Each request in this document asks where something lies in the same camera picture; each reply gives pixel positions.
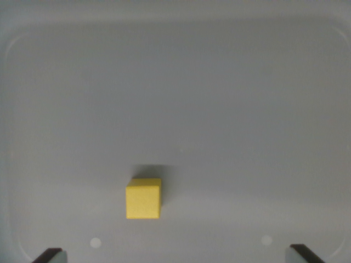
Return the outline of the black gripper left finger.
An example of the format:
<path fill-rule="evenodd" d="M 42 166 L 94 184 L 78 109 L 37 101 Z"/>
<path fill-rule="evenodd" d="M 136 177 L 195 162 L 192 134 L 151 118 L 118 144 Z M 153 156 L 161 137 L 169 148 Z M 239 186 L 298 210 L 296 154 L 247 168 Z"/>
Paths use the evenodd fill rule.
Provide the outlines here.
<path fill-rule="evenodd" d="M 67 263 L 67 252 L 62 248 L 48 248 L 32 263 Z"/>

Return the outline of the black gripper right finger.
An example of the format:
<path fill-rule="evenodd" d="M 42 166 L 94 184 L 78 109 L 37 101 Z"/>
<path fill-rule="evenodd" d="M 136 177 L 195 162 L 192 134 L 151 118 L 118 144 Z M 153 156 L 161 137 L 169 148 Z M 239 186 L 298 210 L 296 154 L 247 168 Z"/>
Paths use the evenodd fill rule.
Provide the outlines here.
<path fill-rule="evenodd" d="M 325 263 L 305 244 L 291 244 L 285 250 L 285 263 Z"/>

